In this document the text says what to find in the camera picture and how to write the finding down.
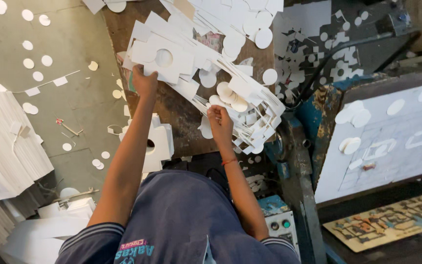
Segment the person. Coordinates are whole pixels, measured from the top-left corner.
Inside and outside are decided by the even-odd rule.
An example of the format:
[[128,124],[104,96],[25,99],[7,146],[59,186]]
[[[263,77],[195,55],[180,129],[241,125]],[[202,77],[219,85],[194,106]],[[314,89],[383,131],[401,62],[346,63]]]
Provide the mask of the person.
[[158,74],[144,76],[140,65],[132,74],[140,95],[132,122],[87,227],[63,243],[56,263],[299,263],[289,240],[268,235],[234,154],[225,108],[213,105],[207,114],[232,198],[188,171],[157,171],[141,183]]

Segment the grey floor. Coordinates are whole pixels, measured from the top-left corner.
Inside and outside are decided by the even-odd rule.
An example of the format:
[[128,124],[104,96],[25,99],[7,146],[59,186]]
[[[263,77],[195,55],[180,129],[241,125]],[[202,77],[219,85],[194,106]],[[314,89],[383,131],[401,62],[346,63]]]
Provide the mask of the grey floor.
[[[42,147],[55,168],[56,181],[63,179],[58,189],[73,187],[80,192],[87,191],[88,187],[101,189],[120,144],[118,136],[107,133],[107,126],[125,126],[128,120],[123,114],[126,102],[112,96],[112,91],[119,89],[116,80],[120,74],[102,14],[93,15],[79,0],[5,1],[7,12],[0,15],[0,84],[9,91],[21,92],[81,70],[68,76],[68,83],[63,86],[50,83],[40,87],[41,93],[35,96],[14,95],[21,105],[29,102],[39,109],[38,114],[27,116],[44,140]],[[22,18],[24,9],[34,13],[31,22]],[[38,17],[42,14],[50,18],[50,26],[40,24]],[[24,40],[32,42],[33,50],[22,47]],[[41,63],[43,55],[53,58],[50,67]],[[33,69],[23,66],[25,58],[34,61]],[[91,61],[99,64],[97,71],[88,69]],[[42,82],[32,78],[34,71],[44,75]],[[56,124],[54,113],[73,130],[84,129],[72,138],[76,146],[69,152],[64,151],[62,145],[72,142],[62,132],[73,134]],[[108,151],[111,158],[102,159],[103,151]],[[103,170],[92,165],[95,158],[105,164]],[[99,195],[93,195],[95,201]]]

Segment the wooden table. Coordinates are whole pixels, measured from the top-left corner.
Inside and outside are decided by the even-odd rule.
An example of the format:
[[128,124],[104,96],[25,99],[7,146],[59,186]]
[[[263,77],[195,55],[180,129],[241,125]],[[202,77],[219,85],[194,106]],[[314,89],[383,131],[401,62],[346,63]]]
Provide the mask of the wooden table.
[[[110,35],[115,53],[126,51],[135,21],[138,20],[144,23],[151,11],[160,15],[165,20],[170,16],[159,0],[129,1],[127,2],[126,9],[121,13],[114,13],[107,8],[103,9],[108,34]],[[208,34],[200,37],[198,35],[197,39],[208,46],[210,46],[209,44],[214,44],[212,48],[221,53],[224,36]],[[262,50],[257,48],[255,43],[247,39],[234,63],[239,64],[241,61],[250,57],[253,58],[253,77],[259,83],[263,83],[262,76],[264,71],[269,68],[274,69],[273,43],[268,48]],[[123,87],[130,87],[131,72],[121,66],[120,59],[117,59],[117,63],[120,69]],[[231,76],[223,70],[218,73],[217,78],[218,81],[216,84],[231,80]],[[200,82],[198,72],[196,72],[193,79]],[[270,86],[270,90],[274,92],[274,85]],[[125,93],[131,116],[133,116],[139,97],[131,91],[125,91]],[[216,86],[204,88],[200,85],[197,94],[204,99],[208,99],[211,95],[217,94]],[[201,131],[197,129],[201,124],[202,115],[200,111],[164,82],[159,82],[154,113],[159,114],[161,123],[172,125],[173,145],[175,148],[173,157],[192,156],[218,150],[214,141],[203,138]]]

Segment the wooden die board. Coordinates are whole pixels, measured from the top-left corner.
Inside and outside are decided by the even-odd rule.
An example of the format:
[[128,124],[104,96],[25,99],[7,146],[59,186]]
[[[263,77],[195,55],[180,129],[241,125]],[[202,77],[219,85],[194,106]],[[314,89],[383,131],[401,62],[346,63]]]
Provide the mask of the wooden die board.
[[[159,0],[141,2],[130,1],[127,2],[126,9],[120,13],[114,13],[106,8],[103,9],[102,12],[105,17],[108,34],[112,41],[112,47],[115,54],[127,50],[128,41],[135,21],[138,20],[144,23],[151,11],[160,15],[165,20],[170,16]],[[223,39],[224,36],[220,36],[218,52],[221,52],[222,50]],[[274,69],[273,42],[268,48],[259,49],[256,47],[255,43],[247,39],[234,63],[238,64],[249,57],[253,57],[252,66],[254,67],[254,79],[263,83],[263,72],[269,68]],[[117,64],[120,69],[123,87],[131,89],[131,71],[123,68],[119,59],[117,59]],[[198,72],[193,79],[200,82]],[[216,85],[212,88],[204,88],[200,85],[197,94],[205,99],[208,99],[209,96],[213,94],[217,94],[217,84],[222,81],[230,81],[230,75],[221,70],[217,74],[217,80]],[[270,86],[269,89],[274,92],[274,85]],[[133,116],[136,111],[139,97],[136,93],[128,91],[127,89],[125,89],[125,95],[130,114]],[[200,130],[197,129],[201,125],[200,111],[164,82],[159,82],[154,113],[157,113],[160,116],[161,123],[169,123],[172,126],[173,144],[175,148],[173,157],[192,156],[218,150],[214,140],[203,138]]]
[[422,232],[422,195],[323,226],[354,252]]

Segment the hand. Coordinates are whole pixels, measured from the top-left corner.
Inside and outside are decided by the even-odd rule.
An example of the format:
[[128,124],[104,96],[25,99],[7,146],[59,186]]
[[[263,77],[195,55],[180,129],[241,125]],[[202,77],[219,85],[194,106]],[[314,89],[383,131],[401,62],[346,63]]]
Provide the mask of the hand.
[[133,67],[133,86],[141,98],[156,100],[158,73],[155,71],[149,76],[144,76],[143,72],[143,65],[137,64]]
[[221,152],[222,159],[231,160],[235,158],[232,148],[234,122],[227,113],[226,108],[219,105],[212,105],[208,109],[208,119],[211,124],[214,141]]

